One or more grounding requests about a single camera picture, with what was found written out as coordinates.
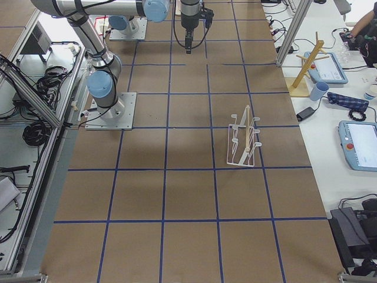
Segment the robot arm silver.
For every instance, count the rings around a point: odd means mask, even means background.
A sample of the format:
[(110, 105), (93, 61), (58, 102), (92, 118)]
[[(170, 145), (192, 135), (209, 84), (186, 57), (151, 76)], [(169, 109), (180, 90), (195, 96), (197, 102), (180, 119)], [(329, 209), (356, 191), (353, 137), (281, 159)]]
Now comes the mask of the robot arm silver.
[(139, 24), (135, 17), (111, 15), (108, 21), (112, 29), (120, 31), (122, 34), (134, 34), (139, 30)]
[(33, 1), (41, 12), (67, 19), (92, 59), (94, 71), (87, 78), (87, 88), (97, 105), (97, 117), (88, 119), (89, 129), (120, 130), (133, 125), (135, 93), (117, 90), (121, 60), (98, 35), (90, 15), (145, 17), (149, 21), (166, 19), (170, 1)]

